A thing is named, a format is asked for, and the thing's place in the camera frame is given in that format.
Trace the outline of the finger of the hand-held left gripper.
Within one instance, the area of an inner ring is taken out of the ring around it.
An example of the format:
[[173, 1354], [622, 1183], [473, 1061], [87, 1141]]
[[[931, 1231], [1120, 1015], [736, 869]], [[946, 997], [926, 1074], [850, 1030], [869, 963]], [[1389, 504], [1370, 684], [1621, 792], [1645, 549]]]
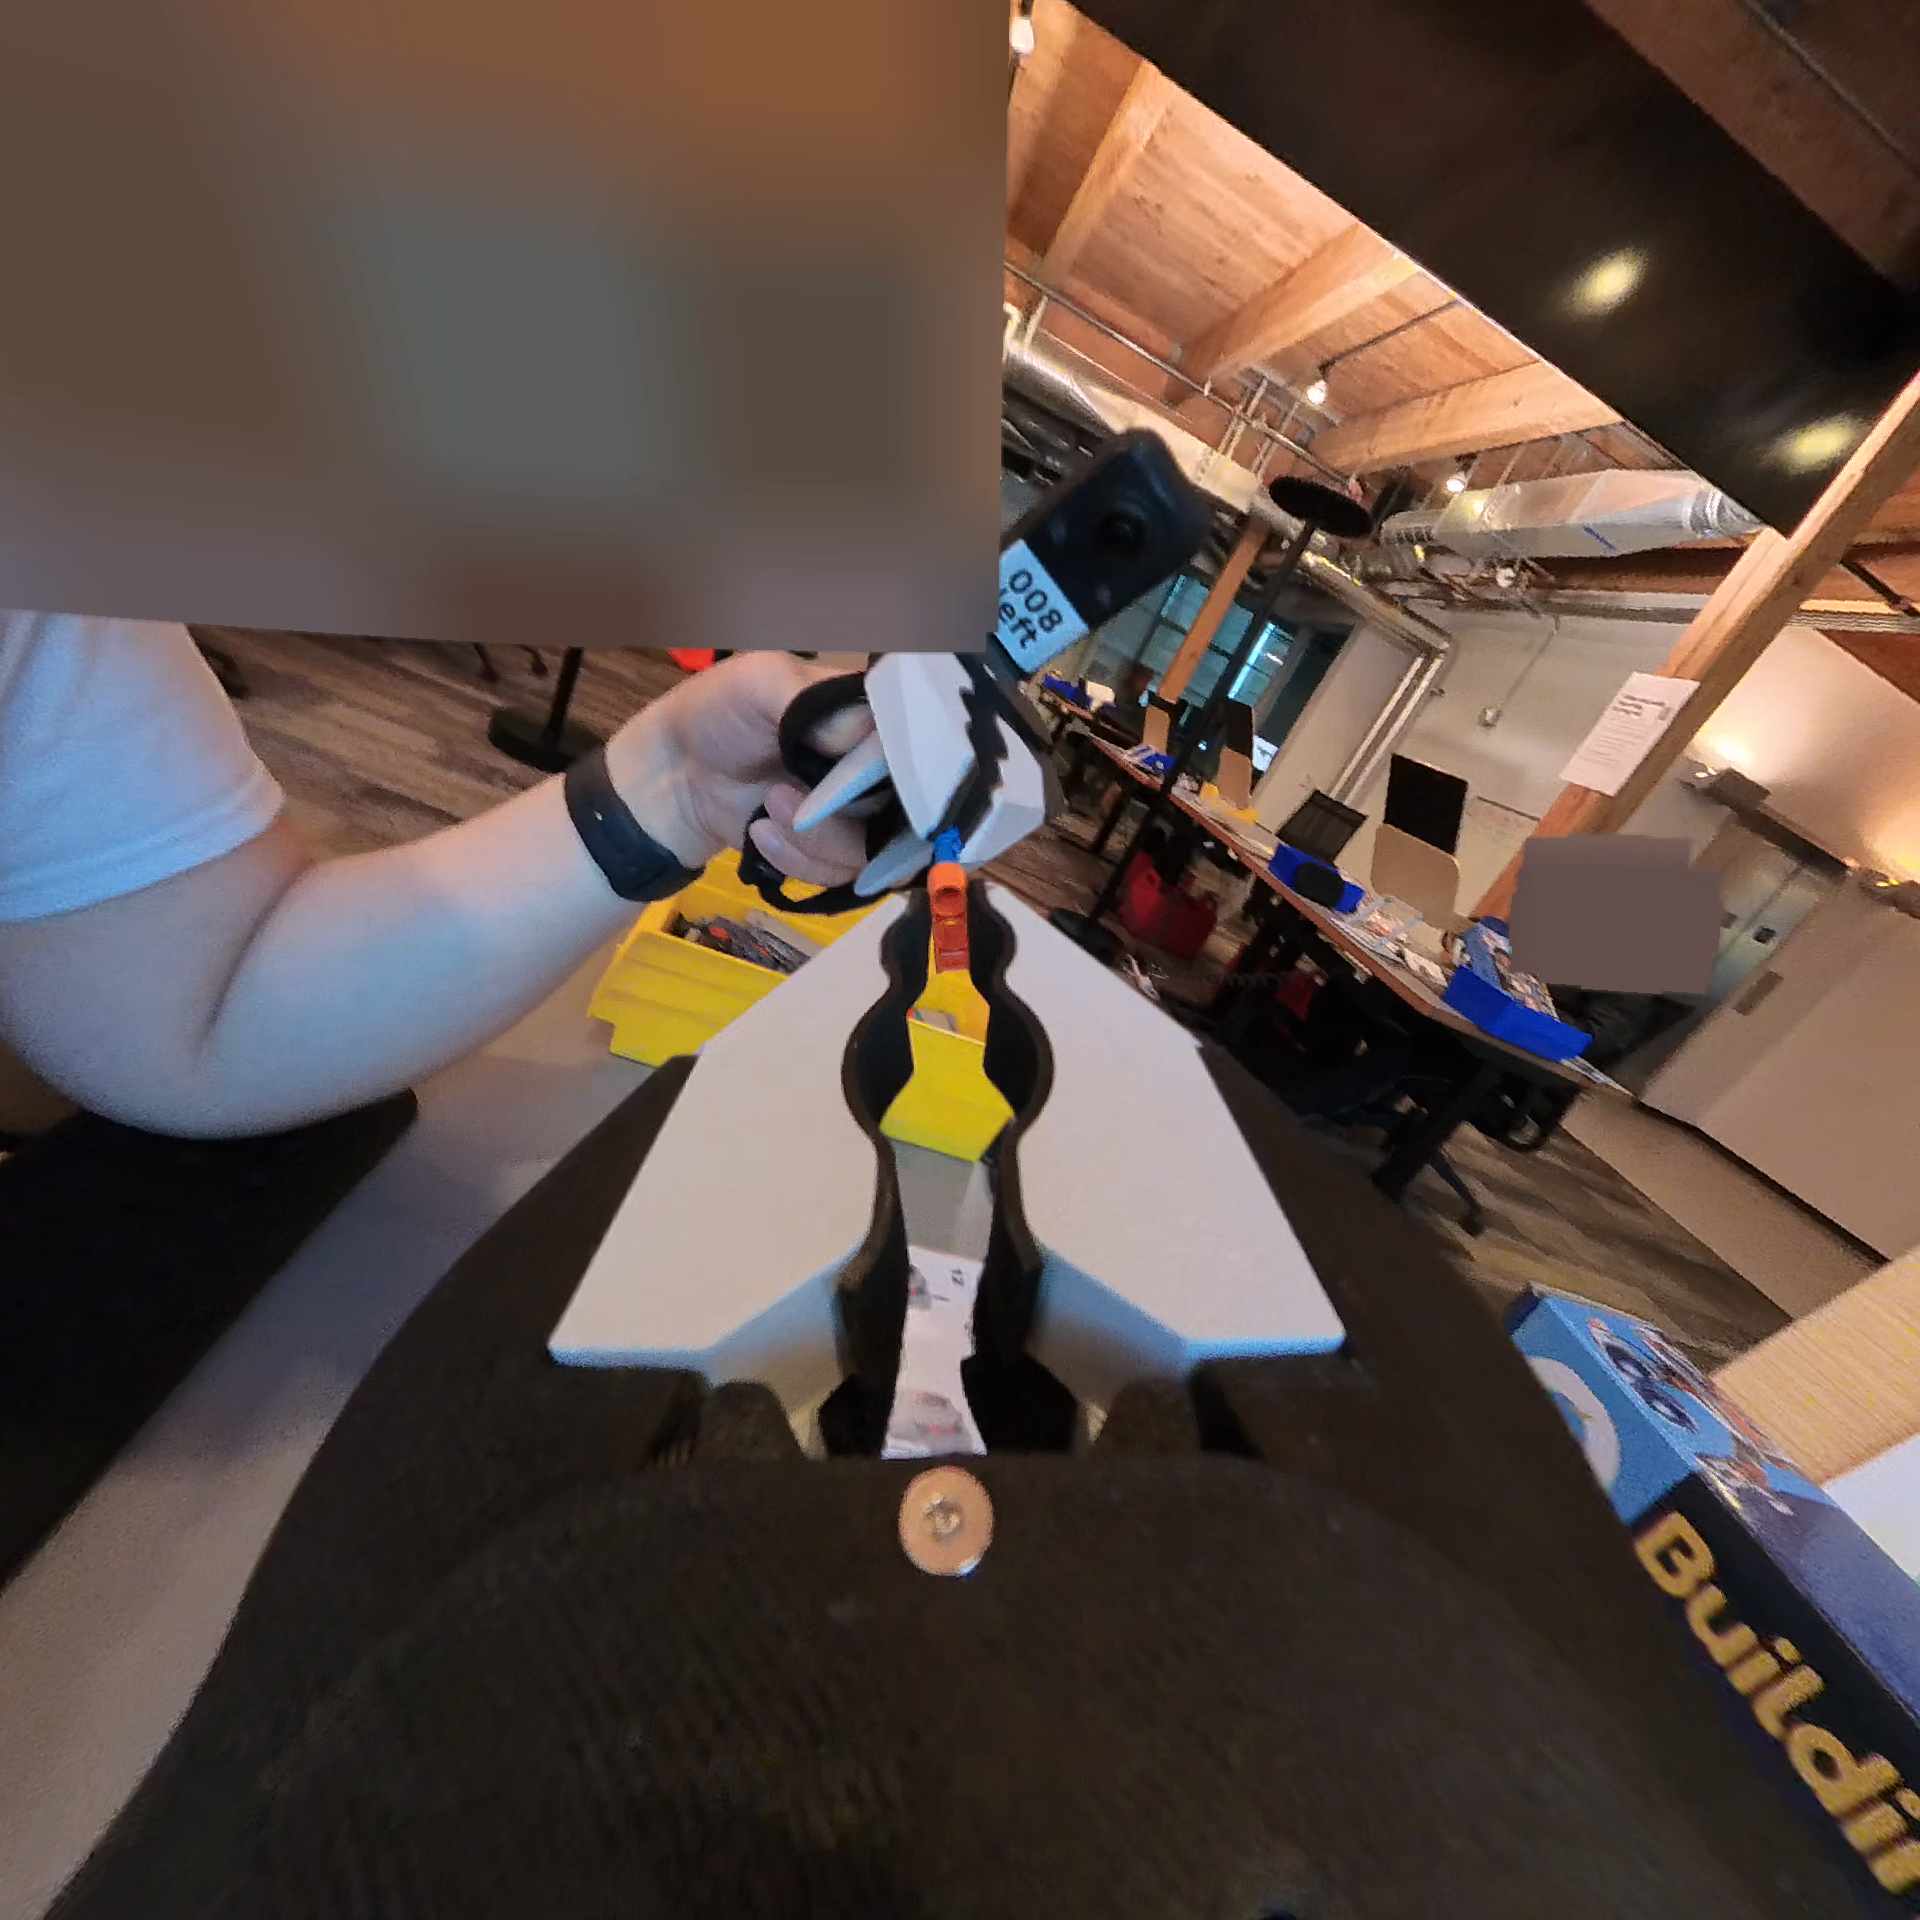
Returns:
[[974, 734], [989, 684], [983, 651], [881, 651], [866, 669], [886, 779], [916, 836], [980, 836], [995, 816], [995, 778]]
[[980, 872], [1045, 827], [1050, 816], [1050, 756], [1020, 732], [1001, 734], [1002, 754], [991, 772], [979, 769], [944, 827], [965, 833], [963, 867]]

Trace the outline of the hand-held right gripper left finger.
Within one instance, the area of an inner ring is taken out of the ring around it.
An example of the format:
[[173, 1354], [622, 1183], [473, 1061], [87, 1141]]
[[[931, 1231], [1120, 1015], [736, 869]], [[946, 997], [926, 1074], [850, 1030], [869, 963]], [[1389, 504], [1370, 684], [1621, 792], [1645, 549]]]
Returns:
[[916, 897], [889, 900], [691, 1059], [547, 1339], [575, 1369], [768, 1388], [881, 1455], [908, 1294], [894, 1148]]

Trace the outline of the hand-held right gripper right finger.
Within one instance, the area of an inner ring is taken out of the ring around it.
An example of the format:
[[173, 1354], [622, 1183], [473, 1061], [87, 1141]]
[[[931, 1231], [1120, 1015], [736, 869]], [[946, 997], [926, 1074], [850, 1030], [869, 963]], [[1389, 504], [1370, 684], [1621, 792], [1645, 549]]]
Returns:
[[1347, 1343], [1190, 1030], [999, 884], [974, 888], [974, 986], [1012, 1111], [974, 1290], [986, 1449], [1066, 1452], [1132, 1384]]

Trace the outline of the person's left forearm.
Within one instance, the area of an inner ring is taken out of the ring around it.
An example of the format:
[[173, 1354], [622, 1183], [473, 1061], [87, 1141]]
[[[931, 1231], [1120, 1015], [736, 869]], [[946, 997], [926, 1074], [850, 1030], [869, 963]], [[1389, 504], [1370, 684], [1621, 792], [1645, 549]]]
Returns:
[[4, 924], [4, 1042], [104, 1118], [278, 1134], [491, 1044], [633, 917], [556, 779], [340, 858], [277, 821], [185, 873]]

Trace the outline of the long wooden desk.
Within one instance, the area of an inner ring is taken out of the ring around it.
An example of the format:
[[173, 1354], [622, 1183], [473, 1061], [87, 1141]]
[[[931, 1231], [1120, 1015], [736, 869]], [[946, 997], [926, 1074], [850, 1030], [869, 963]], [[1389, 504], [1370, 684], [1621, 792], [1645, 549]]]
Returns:
[[1300, 959], [1318, 968], [1325, 984], [1350, 977], [1358, 1007], [1392, 1039], [1422, 1047], [1418, 1070], [1402, 1078], [1402, 1092], [1375, 1107], [1384, 1128], [1383, 1160], [1373, 1182], [1402, 1201], [1412, 1182], [1430, 1171], [1460, 1200], [1460, 1228], [1477, 1237], [1487, 1231], [1487, 1211], [1477, 1190], [1446, 1156], [1453, 1135], [1473, 1121], [1504, 1083], [1549, 1092], [1550, 1116], [1538, 1125], [1549, 1139], [1584, 1092], [1629, 1100], [1629, 1090], [1578, 1055], [1549, 1057], [1475, 1021], [1466, 1007], [1446, 997], [1454, 986], [1473, 986], [1477, 973], [1429, 965], [1420, 950], [1378, 939], [1362, 915], [1340, 913], [1298, 892], [1257, 864], [1255, 847], [1232, 829], [1226, 816], [1177, 787], [1166, 808], [1179, 816], [1172, 842], [1183, 847], [1214, 845], [1252, 880], [1259, 924], [1235, 962], [1219, 977], [1201, 1021], [1219, 1044], [1251, 1032], [1261, 994], [1285, 980]]

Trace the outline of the grey desk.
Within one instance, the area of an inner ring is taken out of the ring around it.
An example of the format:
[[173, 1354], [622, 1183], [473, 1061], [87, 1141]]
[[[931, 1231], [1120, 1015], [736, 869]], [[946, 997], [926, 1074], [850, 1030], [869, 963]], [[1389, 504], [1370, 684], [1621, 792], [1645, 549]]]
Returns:
[[451, 1082], [4, 1590], [4, 1915], [906, 1915], [911, 1464], [555, 1361], [673, 1092]]

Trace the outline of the person's left hand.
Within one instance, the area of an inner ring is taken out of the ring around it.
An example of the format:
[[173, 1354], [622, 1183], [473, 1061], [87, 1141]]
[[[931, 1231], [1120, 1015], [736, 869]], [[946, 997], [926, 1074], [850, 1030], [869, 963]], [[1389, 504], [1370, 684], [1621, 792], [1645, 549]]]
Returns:
[[687, 867], [756, 845], [799, 881], [852, 881], [869, 860], [866, 827], [848, 810], [801, 827], [813, 784], [780, 749], [789, 708], [835, 673], [793, 653], [746, 651], [642, 708], [607, 745], [609, 774], [637, 823]]

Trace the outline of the red crate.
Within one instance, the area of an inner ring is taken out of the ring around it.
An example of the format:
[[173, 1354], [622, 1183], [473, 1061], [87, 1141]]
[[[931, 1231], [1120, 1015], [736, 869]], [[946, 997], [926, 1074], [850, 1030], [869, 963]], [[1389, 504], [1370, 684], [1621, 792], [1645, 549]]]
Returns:
[[1177, 962], [1193, 962], [1208, 945], [1219, 924], [1213, 896], [1187, 880], [1166, 880], [1144, 853], [1128, 856], [1116, 893], [1120, 925], [1142, 945]]

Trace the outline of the yellow parts bin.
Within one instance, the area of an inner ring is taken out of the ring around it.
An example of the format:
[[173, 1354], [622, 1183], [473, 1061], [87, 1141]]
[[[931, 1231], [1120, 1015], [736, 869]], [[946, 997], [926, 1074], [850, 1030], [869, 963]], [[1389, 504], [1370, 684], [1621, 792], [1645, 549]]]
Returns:
[[[875, 911], [837, 915], [772, 907], [724, 851], [678, 893], [648, 903], [609, 962], [588, 1015], [611, 1050], [648, 1068], [700, 1052]], [[991, 1005], [967, 971], [928, 973], [908, 1018], [915, 1071], [882, 1118], [897, 1141], [979, 1161], [1011, 1121], [986, 1074]]]

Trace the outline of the white instruction manual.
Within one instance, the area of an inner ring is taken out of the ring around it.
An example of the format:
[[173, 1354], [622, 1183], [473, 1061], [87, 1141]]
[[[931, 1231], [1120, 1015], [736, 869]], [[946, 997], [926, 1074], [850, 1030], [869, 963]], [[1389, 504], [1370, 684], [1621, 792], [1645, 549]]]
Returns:
[[939, 1459], [985, 1453], [963, 1368], [974, 1354], [983, 1263], [912, 1244], [897, 1388], [881, 1453]]

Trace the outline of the black wristband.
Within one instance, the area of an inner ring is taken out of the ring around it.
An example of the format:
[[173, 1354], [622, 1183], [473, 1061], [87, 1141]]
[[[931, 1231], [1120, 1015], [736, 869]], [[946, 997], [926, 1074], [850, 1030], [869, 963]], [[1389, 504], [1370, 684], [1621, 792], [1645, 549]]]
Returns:
[[588, 861], [617, 900], [638, 906], [673, 900], [705, 873], [705, 867], [681, 861], [641, 823], [617, 790], [604, 745], [567, 768], [563, 799]]

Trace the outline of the black laptop screen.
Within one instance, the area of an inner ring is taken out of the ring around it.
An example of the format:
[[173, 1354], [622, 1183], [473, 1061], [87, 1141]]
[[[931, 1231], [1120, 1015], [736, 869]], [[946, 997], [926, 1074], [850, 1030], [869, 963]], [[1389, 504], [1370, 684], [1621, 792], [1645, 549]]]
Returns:
[[1436, 851], [1459, 853], [1473, 787], [1466, 778], [1402, 751], [1389, 756], [1381, 825]]

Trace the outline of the paper notice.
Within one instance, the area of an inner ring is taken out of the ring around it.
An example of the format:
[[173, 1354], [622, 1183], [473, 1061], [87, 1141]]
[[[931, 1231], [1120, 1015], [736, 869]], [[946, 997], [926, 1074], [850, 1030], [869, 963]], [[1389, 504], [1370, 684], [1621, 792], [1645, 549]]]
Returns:
[[1558, 779], [1614, 798], [1689, 708], [1698, 681], [1632, 671], [1562, 763]]

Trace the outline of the robot kit box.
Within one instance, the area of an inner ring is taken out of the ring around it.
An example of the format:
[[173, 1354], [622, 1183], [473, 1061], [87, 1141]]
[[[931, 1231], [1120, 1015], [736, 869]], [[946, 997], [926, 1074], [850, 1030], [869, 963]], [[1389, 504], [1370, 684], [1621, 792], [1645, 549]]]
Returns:
[[1916, 1915], [1916, 1582], [1666, 1331], [1532, 1288], [1504, 1323], [1777, 1798], [1861, 1913]]

